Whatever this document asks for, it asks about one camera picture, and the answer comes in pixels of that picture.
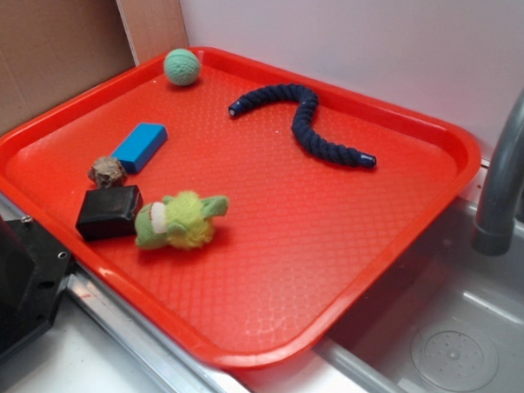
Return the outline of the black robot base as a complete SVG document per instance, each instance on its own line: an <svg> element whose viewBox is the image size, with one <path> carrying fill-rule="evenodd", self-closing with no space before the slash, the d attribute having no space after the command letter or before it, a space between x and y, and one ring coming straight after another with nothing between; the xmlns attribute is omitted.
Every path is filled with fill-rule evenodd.
<svg viewBox="0 0 524 393"><path fill-rule="evenodd" d="M40 223L0 215L0 362L54 324L72 265Z"/></svg>

